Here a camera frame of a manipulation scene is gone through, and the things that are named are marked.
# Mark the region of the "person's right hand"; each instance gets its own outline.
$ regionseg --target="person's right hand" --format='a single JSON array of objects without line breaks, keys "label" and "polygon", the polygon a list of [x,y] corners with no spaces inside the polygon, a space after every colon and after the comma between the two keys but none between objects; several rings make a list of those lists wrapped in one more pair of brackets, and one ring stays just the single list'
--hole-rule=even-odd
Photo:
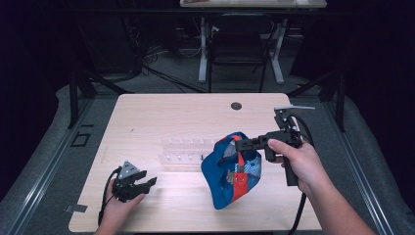
[{"label": "person's right hand", "polygon": [[[296,149],[279,140],[270,139],[268,146],[276,154],[283,155],[290,160],[293,172],[299,178],[299,188],[306,195],[319,185],[331,183],[320,158],[310,144],[303,142]],[[281,163],[282,157],[277,156],[276,162]]]}]

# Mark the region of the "white table leg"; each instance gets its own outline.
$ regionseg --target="white table leg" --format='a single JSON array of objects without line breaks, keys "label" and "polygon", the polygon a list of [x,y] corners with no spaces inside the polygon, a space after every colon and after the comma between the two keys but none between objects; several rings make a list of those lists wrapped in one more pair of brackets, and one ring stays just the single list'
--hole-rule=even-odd
[{"label": "white table leg", "polygon": [[199,66],[199,82],[207,82],[207,70],[208,70],[208,58],[206,54],[207,42],[206,42],[206,25],[205,18],[201,18],[201,65]]},{"label": "white table leg", "polygon": [[281,51],[281,45],[284,40],[285,31],[287,29],[287,20],[283,20],[281,23],[278,23],[276,36],[277,43],[275,44],[275,50],[270,53],[272,68],[274,69],[275,79],[277,84],[284,84],[284,77],[281,72],[281,67],[278,62],[278,56]]}]

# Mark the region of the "blue cap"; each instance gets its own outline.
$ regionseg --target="blue cap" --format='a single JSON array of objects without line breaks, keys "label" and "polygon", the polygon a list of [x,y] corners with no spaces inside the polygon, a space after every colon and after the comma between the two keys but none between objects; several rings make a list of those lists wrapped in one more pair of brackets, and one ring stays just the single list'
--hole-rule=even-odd
[{"label": "blue cap", "polygon": [[237,152],[235,141],[242,139],[248,139],[242,132],[227,135],[215,143],[213,152],[202,161],[202,173],[217,210],[247,194],[260,179],[261,155],[256,150]]}]

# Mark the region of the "black chair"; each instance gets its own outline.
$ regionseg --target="black chair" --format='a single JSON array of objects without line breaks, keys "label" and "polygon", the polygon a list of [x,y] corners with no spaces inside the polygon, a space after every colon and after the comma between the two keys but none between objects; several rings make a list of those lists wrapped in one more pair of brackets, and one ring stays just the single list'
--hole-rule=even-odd
[{"label": "black chair", "polygon": [[269,47],[277,28],[264,14],[223,14],[209,22],[207,50],[208,92],[213,66],[262,67],[259,92],[269,58]]}]

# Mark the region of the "table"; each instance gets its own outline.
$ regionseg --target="table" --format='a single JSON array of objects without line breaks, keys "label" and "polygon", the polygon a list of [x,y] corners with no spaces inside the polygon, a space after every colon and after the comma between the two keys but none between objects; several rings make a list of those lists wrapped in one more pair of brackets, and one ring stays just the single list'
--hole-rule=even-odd
[{"label": "table", "polygon": [[[241,110],[231,104],[239,102]],[[290,104],[285,94],[125,94],[118,98],[102,143],[86,179],[75,212],[72,232],[97,228],[102,194],[111,172],[125,160],[148,171],[143,182],[157,177],[150,194],[135,208],[124,231],[202,232],[272,231],[291,229],[300,190],[286,186],[284,169],[267,161],[251,192],[217,211],[198,163],[169,164],[166,142],[176,147],[188,140],[214,143],[234,131],[257,137],[278,130],[273,108]],[[321,229],[309,202],[299,230]]]},{"label": "table", "polygon": [[[184,8],[303,8],[303,9],[317,9],[325,8],[327,2],[325,0],[202,0],[195,2],[186,2],[180,0],[180,6]],[[277,84],[284,84],[284,77],[281,72],[278,56],[280,54],[281,45],[284,39],[287,26],[287,20],[278,23],[275,37],[277,39],[275,48],[270,52],[271,64],[274,70],[274,75]],[[206,23],[205,19],[201,20],[201,65],[199,70],[199,82],[206,82],[206,74],[208,69],[208,58],[206,54]]]}]

